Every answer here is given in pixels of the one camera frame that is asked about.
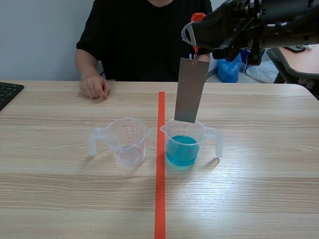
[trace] keyboard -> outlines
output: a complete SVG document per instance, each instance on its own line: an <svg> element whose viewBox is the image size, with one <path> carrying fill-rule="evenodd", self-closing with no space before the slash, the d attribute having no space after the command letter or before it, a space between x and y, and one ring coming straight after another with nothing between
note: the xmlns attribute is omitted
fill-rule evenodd
<svg viewBox="0 0 319 239"><path fill-rule="evenodd" d="M23 89L22 85L0 82L0 111Z"/></svg>

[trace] sleeve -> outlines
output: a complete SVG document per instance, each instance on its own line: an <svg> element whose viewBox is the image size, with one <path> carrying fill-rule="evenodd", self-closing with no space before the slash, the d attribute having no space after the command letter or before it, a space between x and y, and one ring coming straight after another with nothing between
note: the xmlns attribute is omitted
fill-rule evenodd
<svg viewBox="0 0 319 239"><path fill-rule="evenodd" d="M90 53L96 60L101 60L100 50L102 47L102 0L95 0L86 22L84 32L80 41L76 44L76 48Z"/></svg>
<svg viewBox="0 0 319 239"><path fill-rule="evenodd" d="M202 9L201 12L205 13L205 15L207 15L207 14L209 14L209 13L211 13L213 11L213 8L211 6L210 0L204 0L204 4L203 4L202 8L203 9ZM198 54L199 55L205 55L205 54L208 54L210 52L211 52L210 50L200 48L199 51L198 51Z"/></svg>

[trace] phone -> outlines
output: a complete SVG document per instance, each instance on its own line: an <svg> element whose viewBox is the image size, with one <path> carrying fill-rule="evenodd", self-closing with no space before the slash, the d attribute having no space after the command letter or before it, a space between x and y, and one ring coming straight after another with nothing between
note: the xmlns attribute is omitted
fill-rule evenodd
<svg viewBox="0 0 319 239"><path fill-rule="evenodd" d="M304 52L306 50L304 46L288 46L284 48L294 53Z"/></svg>

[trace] hand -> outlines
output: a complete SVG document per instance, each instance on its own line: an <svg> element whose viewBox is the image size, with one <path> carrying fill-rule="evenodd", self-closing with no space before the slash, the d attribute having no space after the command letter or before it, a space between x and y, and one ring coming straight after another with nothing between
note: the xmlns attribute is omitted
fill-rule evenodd
<svg viewBox="0 0 319 239"><path fill-rule="evenodd" d="M110 84L99 75L84 77L80 84L81 91L92 99L107 99L111 92Z"/></svg>

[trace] red tape line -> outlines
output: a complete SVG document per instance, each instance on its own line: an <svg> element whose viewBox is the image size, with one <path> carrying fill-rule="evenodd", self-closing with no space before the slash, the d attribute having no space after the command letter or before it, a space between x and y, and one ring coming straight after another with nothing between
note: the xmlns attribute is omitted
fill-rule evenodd
<svg viewBox="0 0 319 239"><path fill-rule="evenodd" d="M165 225L165 135L160 130L165 124L165 92L159 93L158 148L156 163L155 239L166 238Z"/></svg>

